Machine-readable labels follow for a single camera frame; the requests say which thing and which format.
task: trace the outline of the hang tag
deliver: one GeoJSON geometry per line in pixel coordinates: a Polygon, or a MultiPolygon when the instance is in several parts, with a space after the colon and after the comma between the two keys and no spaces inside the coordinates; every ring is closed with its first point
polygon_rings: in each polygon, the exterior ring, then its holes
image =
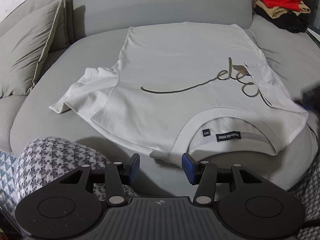
{"type": "Polygon", "coordinates": [[[233,69],[236,71],[239,71],[242,75],[247,75],[250,76],[249,72],[247,71],[247,69],[242,66],[242,65],[232,65],[233,69]]]}

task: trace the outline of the sofa backrest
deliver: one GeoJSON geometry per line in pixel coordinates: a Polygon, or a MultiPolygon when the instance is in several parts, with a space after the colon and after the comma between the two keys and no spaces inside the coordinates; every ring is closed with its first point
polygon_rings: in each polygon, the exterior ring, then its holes
{"type": "Polygon", "coordinates": [[[73,0],[73,9],[76,40],[131,26],[252,22],[252,0],[73,0]]]}

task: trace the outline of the houndstooth fabric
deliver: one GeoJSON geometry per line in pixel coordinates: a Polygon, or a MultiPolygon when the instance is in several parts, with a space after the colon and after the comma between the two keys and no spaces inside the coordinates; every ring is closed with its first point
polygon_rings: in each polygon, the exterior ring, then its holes
{"type": "MultiPolygon", "coordinates": [[[[46,137],[34,140],[24,149],[17,164],[18,201],[82,164],[103,169],[108,163],[110,161],[96,150],[65,139],[46,137]]],[[[128,201],[137,196],[131,187],[123,185],[123,188],[128,201]]],[[[105,200],[104,184],[94,184],[93,193],[99,200],[105,200]]]]}
{"type": "MultiPolygon", "coordinates": [[[[306,208],[306,221],[320,218],[320,154],[316,156],[305,177],[289,192],[295,195],[306,208]]],[[[298,237],[301,240],[320,240],[320,227],[304,228],[298,237]]]]}

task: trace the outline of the white t-shirt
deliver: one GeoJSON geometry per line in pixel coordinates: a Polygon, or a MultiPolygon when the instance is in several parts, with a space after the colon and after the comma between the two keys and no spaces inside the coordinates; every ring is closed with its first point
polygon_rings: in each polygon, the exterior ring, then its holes
{"type": "Polygon", "coordinates": [[[291,101],[262,51],[237,25],[131,27],[118,62],[108,67],[87,68],[50,108],[71,108],[111,141],[179,166],[184,152],[206,141],[212,151],[195,159],[237,150],[276,155],[306,125],[308,112],[291,101]],[[246,96],[233,79],[170,94],[141,90],[175,91],[206,82],[228,70],[229,57],[251,75],[241,81],[255,84],[244,91],[253,95],[259,89],[261,96],[246,96]],[[209,123],[214,125],[201,131],[209,123]]]}

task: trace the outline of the circular pad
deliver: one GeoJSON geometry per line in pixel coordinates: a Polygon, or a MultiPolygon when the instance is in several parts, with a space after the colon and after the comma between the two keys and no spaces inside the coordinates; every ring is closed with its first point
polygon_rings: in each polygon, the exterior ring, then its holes
{"type": "Polygon", "coordinates": [[[231,231],[253,239],[294,235],[305,218],[304,206],[297,198],[269,183],[243,183],[220,201],[218,212],[231,231]]]}
{"type": "Polygon", "coordinates": [[[271,197],[251,198],[246,202],[245,207],[252,215],[261,218],[275,217],[283,210],[283,205],[271,197]]]}
{"type": "Polygon", "coordinates": [[[52,197],[45,199],[38,206],[41,215],[47,218],[62,218],[75,209],[76,204],[65,197],[52,197]]]}
{"type": "Polygon", "coordinates": [[[90,230],[100,219],[102,206],[96,196],[76,184],[57,183],[22,199],[15,215],[31,237],[68,239],[90,230]]]}

